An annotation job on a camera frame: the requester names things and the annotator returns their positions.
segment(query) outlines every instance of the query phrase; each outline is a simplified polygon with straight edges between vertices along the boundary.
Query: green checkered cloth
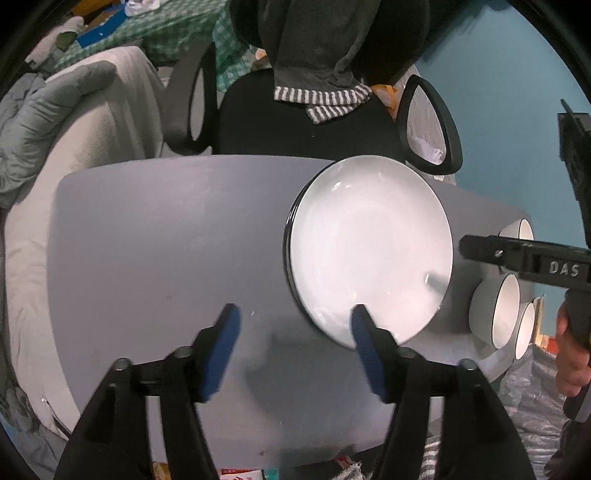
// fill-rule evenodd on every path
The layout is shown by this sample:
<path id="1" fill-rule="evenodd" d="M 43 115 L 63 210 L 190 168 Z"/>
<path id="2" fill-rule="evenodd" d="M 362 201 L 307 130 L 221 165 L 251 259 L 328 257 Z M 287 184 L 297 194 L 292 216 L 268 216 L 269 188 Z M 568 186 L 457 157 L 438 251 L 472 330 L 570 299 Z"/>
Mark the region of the green checkered cloth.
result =
<path id="1" fill-rule="evenodd" d="M 74 42 L 54 72 L 109 48 L 142 39 L 142 50 L 156 66 L 173 64 L 198 38 L 216 44 L 217 89 L 225 92 L 250 72 L 254 56 L 234 34 L 226 0 L 169 0 L 159 9 L 125 20 L 111 35 L 86 48 Z"/>

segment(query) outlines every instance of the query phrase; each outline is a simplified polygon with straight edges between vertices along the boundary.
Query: screw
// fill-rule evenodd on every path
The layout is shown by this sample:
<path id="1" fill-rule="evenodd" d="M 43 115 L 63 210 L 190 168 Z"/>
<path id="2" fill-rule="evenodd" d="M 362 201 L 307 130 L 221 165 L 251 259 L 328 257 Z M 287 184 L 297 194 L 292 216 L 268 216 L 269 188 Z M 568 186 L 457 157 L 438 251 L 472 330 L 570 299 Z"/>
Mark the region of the screw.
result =
<path id="1" fill-rule="evenodd" d="M 113 364 L 113 370 L 117 370 L 118 372 L 121 372 L 129 367 L 131 367 L 131 360 L 129 358 L 119 358 Z"/>
<path id="2" fill-rule="evenodd" d="M 398 349 L 398 354 L 402 358 L 415 358 L 417 356 L 417 353 L 412 348 L 409 348 L 407 346 L 400 347 Z"/>
<path id="3" fill-rule="evenodd" d="M 176 358 L 187 358 L 188 356 L 191 356 L 192 354 L 193 354 L 193 349 L 189 346 L 180 346 L 173 353 L 173 355 Z"/>
<path id="4" fill-rule="evenodd" d="M 460 367 L 465 368 L 466 370 L 469 370 L 469 371 L 478 369 L 478 365 L 476 364 L 476 362 L 474 360 L 469 359 L 469 358 L 462 358 L 460 360 L 459 365 L 460 365 Z"/>

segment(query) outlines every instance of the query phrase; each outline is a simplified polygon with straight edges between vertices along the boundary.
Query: black office chair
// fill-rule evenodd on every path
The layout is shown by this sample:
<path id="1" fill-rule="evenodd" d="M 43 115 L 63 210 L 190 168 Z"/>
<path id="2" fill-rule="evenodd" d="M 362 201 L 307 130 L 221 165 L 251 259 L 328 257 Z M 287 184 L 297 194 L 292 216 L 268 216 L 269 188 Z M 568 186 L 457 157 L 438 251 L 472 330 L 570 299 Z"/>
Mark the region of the black office chair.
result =
<path id="1" fill-rule="evenodd" d="M 237 35 L 261 45 L 256 23 L 257 0 L 236 0 L 230 14 Z M 428 0 L 383 0 L 371 29 L 352 63 L 355 77 L 368 85 L 391 83 L 420 54 L 428 33 Z M 191 134 L 193 92 L 203 73 L 204 114 L 196 140 Z M 452 174 L 462 166 L 462 148 L 452 116 L 429 82 L 412 76 L 402 96 L 398 118 L 392 121 L 376 96 L 353 112 L 315 125 L 305 106 L 273 100 L 270 69 L 237 80 L 217 109 L 215 46 L 193 45 L 177 63 L 165 92 L 164 141 L 175 152 L 198 154 L 211 146 L 214 154 L 288 155 L 341 160 L 355 155 L 383 155 L 408 161 L 433 175 Z M 407 121 L 416 88 L 421 87 L 439 118 L 446 156 L 434 165 L 408 145 Z"/>

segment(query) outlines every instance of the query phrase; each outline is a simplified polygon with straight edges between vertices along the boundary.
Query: white bag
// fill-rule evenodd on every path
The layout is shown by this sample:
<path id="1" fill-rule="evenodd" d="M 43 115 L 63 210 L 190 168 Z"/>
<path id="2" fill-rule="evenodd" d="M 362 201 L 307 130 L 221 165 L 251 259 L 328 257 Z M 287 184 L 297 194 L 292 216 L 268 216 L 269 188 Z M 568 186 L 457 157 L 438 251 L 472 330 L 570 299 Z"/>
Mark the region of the white bag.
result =
<path id="1" fill-rule="evenodd" d="M 125 4 L 125 15 L 134 17 L 160 8 L 168 0 L 128 0 Z"/>

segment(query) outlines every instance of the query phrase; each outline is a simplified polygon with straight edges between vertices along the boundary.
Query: gray table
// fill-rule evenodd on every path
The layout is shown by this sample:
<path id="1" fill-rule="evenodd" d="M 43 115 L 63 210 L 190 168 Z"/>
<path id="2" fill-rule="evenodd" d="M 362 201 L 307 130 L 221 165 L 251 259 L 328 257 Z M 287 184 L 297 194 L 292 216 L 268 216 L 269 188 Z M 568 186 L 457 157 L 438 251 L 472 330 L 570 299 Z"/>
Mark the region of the gray table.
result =
<path id="1" fill-rule="evenodd" d="M 356 354 L 300 314 L 283 273 L 285 219 L 328 163 L 183 157 L 66 177 L 55 199 L 48 294 L 60 362 L 80 411 L 116 358 L 163 358 L 234 302 L 242 334 L 221 391 L 199 406 L 218 466 L 313 463 L 380 444 L 392 407 L 371 394 Z M 498 233 L 524 215 L 430 183 L 454 244 L 468 232 Z M 440 312 L 408 344 L 437 361 L 476 359 L 494 379 L 512 362 L 512 342 L 487 350 L 467 322 L 470 296 L 485 274 L 456 254 Z M 532 287 L 523 286 L 523 298 L 532 298 Z M 441 402 L 431 416 L 435 425 Z M 152 451 L 163 461 L 159 423 L 150 408 Z"/>

